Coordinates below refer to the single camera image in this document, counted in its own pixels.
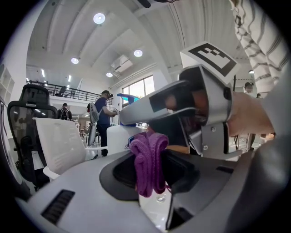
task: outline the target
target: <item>man in navy shirt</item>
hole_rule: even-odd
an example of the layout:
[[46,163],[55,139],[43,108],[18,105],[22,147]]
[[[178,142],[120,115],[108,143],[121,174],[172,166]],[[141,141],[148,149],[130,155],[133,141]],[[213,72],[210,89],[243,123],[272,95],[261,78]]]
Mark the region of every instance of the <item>man in navy shirt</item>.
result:
[[[109,91],[103,91],[101,97],[96,101],[95,107],[99,112],[99,121],[97,123],[97,130],[101,137],[101,146],[107,146],[107,129],[110,127],[110,117],[117,115],[117,112],[110,111],[107,108],[106,101],[110,98]],[[107,156],[108,151],[102,150],[102,156]]]

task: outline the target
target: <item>purple rope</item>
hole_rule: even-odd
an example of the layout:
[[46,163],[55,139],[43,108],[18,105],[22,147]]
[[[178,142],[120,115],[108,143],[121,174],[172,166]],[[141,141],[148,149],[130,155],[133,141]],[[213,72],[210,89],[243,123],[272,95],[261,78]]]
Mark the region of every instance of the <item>purple rope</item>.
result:
[[153,190],[161,194],[166,189],[160,154],[169,144],[168,137],[160,133],[142,132],[130,144],[135,154],[136,187],[140,195],[148,198]]

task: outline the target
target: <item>white chair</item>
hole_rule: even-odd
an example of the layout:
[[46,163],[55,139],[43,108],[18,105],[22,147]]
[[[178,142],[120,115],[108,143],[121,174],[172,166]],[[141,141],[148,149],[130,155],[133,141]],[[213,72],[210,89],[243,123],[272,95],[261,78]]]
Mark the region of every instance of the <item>white chair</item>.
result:
[[108,147],[85,148],[74,122],[34,118],[47,166],[43,173],[56,179],[69,168],[85,161],[86,151]]

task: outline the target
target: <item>window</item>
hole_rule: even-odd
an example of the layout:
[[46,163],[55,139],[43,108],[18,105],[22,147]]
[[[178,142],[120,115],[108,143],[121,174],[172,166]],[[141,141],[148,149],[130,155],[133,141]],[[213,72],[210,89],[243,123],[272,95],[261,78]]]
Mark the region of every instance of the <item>window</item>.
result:
[[130,94],[142,98],[155,91],[153,76],[144,78],[122,89],[123,94]]

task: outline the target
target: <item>striped sleeve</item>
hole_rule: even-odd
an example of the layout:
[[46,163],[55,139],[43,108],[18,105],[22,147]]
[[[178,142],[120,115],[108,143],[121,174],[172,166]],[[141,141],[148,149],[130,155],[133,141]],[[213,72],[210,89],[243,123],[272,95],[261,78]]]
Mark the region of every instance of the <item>striped sleeve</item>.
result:
[[268,93],[290,66],[290,53],[271,19],[252,0],[230,0],[235,33],[254,70],[258,93]]

